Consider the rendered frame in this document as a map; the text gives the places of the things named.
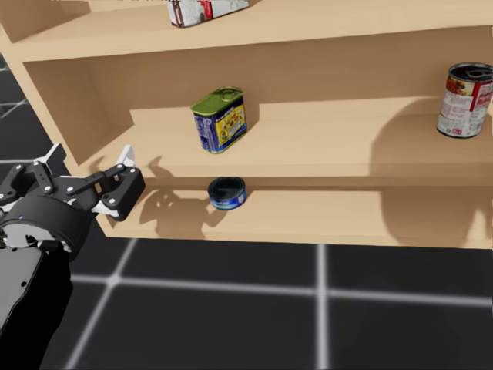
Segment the green and blue rectangular can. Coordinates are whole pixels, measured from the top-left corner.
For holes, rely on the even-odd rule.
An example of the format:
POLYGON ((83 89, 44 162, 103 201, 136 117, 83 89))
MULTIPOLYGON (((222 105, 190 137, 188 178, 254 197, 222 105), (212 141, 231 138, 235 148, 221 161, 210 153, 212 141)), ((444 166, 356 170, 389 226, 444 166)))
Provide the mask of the green and blue rectangular can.
POLYGON ((191 106, 202 148, 222 153, 247 132, 243 90, 224 86, 191 106))

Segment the blue flat can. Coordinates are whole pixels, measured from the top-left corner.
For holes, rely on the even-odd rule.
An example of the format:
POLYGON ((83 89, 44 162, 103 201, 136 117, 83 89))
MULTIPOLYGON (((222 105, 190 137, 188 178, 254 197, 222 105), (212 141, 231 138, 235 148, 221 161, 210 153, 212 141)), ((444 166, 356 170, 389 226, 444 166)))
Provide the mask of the blue flat can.
POLYGON ((218 177, 208 187, 210 203, 219 210, 233 210, 247 200, 247 189, 241 177, 218 177))

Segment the red and white carton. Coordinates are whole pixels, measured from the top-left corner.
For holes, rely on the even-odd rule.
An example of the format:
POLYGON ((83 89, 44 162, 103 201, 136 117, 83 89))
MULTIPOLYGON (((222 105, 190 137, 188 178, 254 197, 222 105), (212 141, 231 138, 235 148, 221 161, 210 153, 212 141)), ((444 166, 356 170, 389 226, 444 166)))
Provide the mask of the red and white carton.
POLYGON ((250 7, 249 0, 166 0, 170 21, 180 28, 208 22, 250 7))

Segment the pale wooden shelf unit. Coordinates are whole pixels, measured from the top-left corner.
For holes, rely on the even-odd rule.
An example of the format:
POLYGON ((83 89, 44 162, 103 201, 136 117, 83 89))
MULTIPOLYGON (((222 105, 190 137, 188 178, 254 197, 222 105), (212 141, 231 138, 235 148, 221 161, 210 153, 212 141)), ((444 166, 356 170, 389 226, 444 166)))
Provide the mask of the pale wooden shelf unit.
POLYGON ((251 0, 181 29, 165 2, 0 0, 0 52, 65 165, 125 145, 146 190, 111 237, 488 249, 493 132, 436 121, 448 68, 493 64, 493 0, 251 0), (247 132, 200 143, 191 106, 243 90, 247 132), (219 210, 218 177, 247 199, 219 210))

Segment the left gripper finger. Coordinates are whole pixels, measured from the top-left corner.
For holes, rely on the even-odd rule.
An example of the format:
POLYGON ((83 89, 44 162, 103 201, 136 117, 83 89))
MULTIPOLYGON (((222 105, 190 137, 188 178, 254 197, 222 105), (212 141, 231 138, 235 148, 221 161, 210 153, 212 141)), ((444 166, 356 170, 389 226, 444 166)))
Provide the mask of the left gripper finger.
POLYGON ((14 163, 0 183, 0 205, 13 205, 28 195, 34 185, 38 186, 41 195, 53 195, 56 191, 54 171, 65 158, 65 150, 56 143, 44 156, 26 163, 14 163))
POLYGON ((66 177, 67 200, 81 210, 124 221, 146 187, 135 159, 132 146, 126 145, 109 169, 86 177, 66 177))

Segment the red and white can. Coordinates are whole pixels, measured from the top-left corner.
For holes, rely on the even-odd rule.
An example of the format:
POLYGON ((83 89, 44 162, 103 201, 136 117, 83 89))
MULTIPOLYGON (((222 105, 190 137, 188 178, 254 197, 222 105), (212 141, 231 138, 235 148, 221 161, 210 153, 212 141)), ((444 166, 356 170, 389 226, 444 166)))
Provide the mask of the red and white can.
POLYGON ((450 67, 437 131, 456 139, 477 136, 493 99, 493 66, 463 62, 450 67))

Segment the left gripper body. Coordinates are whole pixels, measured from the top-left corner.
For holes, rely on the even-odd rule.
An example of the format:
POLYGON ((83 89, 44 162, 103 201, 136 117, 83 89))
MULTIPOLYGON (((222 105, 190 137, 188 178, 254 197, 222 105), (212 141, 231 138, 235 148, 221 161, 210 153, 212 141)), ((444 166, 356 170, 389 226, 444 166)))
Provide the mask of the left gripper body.
POLYGON ((41 195, 37 185, 13 205, 0 205, 0 238, 6 247, 64 250, 75 260, 86 242, 96 214, 79 209, 65 196, 66 177, 56 177, 53 195, 41 195))

